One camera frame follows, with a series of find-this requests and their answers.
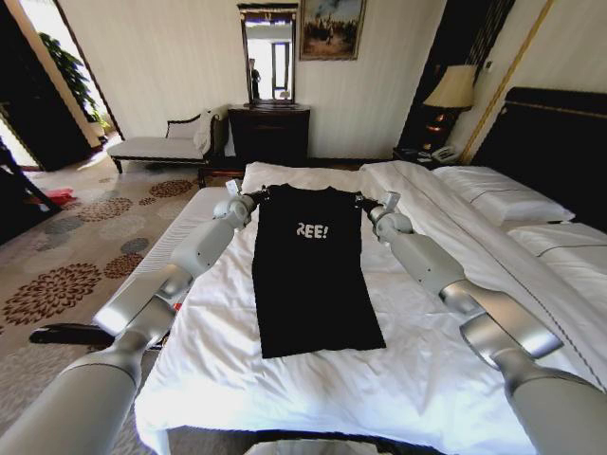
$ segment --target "white bedsheet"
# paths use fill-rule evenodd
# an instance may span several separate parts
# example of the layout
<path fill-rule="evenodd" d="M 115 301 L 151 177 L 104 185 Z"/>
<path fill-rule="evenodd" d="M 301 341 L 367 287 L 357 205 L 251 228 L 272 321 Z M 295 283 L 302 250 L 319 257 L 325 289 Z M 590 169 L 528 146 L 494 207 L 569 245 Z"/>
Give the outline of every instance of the white bedsheet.
<path fill-rule="evenodd" d="M 517 227 L 508 235 L 540 258 L 607 319 L 607 235 L 582 223 Z"/>
<path fill-rule="evenodd" d="M 423 168 L 382 163 L 351 173 L 255 163 L 244 190 L 285 182 L 372 197 L 401 192 L 399 208 L 414 227 L 462 262 L 471 279 L 510 293 L 561 336 L 534 294 L 585 359 L 567 343 L 544 364 L 595 383 L 596 375 L 605 377 L 605 350 L 593 349 L 605 345 L 604 321 L 588 318 L 577 293 Z M 146 444 L 161 448 L 164 429 L 191 426 L 370 434 L 446 453 L 535 453 L 506 402 L 501 376 L 460 337 L 462 317 L 413 282 L 366 219 L 361 267 L 387 349 L 262 359 L 250 277 L 256 230 L 254 215 L 196 280 L 177 315 L 136 401 Z"/>

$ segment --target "picture frame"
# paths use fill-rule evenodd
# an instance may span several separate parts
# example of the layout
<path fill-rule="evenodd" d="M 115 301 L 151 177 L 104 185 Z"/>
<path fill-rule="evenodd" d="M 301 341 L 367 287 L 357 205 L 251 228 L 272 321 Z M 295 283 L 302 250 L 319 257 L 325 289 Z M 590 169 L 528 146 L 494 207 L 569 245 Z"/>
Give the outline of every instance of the picture frame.
<path fill-rule="evenodd" d="M 366 0 L 302 0 L 300 60 L 356 60 Z"/>

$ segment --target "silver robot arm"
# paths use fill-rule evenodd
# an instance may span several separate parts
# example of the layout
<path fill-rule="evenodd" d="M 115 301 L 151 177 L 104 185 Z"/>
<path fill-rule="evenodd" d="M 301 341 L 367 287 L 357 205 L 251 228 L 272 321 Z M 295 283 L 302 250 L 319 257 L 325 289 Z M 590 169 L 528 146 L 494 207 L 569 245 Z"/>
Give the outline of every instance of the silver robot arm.
<path fill-rule="evenodd" d="M 188 235 L 169 265 L 137 276 L 107 302 L 94 320 L 114 344 L 63 370 L 2 436 L 0 453 L 109 453 L 138 390 L 143 352 L 173 324 L 169 301 L 215 264 L 260 197 L 235 193 L 218 204 L 214 219 Z"/>
<path fill-rule="evenodd" d="M 537 365 L 561 341 L 508 294 L 470 282 L 464 268 L 434 240 L 414 233 L 394 213 L 399 194 L 381 204 L 362 200 L 377 238 L 428 291 L 469 315 L 460 327 L 470 348 L 505 379 L 506 397 L 529 439 L 544 455 L 605 453 L 607 395 L 573 374 Z"/>

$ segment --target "lamp shade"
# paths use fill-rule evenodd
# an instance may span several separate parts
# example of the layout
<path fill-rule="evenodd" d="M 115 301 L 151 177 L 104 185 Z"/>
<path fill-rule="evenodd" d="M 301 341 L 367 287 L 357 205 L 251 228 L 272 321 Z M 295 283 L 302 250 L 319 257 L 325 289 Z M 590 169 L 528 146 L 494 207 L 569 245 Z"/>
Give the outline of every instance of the lamp shade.
<path fill-rule="evenodd" d="M 449 66 L 424 104 L 436 107 L 471 107 L 474 104 L 474 74 L 476 65 Z"/>

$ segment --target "cream wall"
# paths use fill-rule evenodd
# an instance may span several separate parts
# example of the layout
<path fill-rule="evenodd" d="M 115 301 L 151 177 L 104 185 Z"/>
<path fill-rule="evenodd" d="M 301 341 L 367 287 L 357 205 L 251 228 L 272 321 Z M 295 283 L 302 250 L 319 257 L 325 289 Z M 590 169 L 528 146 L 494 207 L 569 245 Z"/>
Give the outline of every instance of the cream wall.
<path fill-rule="evenodd" d="M 238 0 L 60 0 L 125 136 L 248 99 Z M 296 62 L 312 107 L 309 154 L 387 157 L 445 0 L 368 0 L 359 59 Z"/>
<path fill-rule="evenodd" d="M 57 65 L 55 64 L 53 59 L 50 57 L 50 54 L 48 53 L 45 44 L 42 42 L 40 36 L 38 36 L 34 25 L 29 21 L 26 12 L 23 10 L 23 7 L 19 3 L 19 0 L 4 1 L 7 4 L 10 13 L 17 22 L 17 25 L 28 40 L 29 45 L 36 54 L 36 57 L 38 57 L 38 60 L 42 64 L 48 76 L 50 77 L 50 80 L 55 85 L 57 92 L 59 92 L 59 95 L 67 106 L 67 109 L 69 110 L 70 114 L 78 124 L 78 127 L 83 132 L 83 135 L 86 138 L 88 144 L 91 147 L 96 147 L 100 145 L 97 136 L 93 132 L 92 128 L 88 124 L 88 121 L 86 120 L 86 117 L 83 114 L 83 110 L 76 102 L 76 99 L 74 98 L 74 95 L 72 95 L 71 90 L 67 86 L 64 77 L 57 68 Z"/>
<path fill-rule="evenodd" d="M 545 0 L 519 0 L 506 18 L 475 85 L 474 107 L 460 116 L 449 143 L 464 149 L 489 101 L 518 52 Z M 473 142 L 475 153 L 496 119 L 507 91 L 513 86 L 607 92 L 607 1 L 556 0 L 516 67 L 485 126 Z"/>

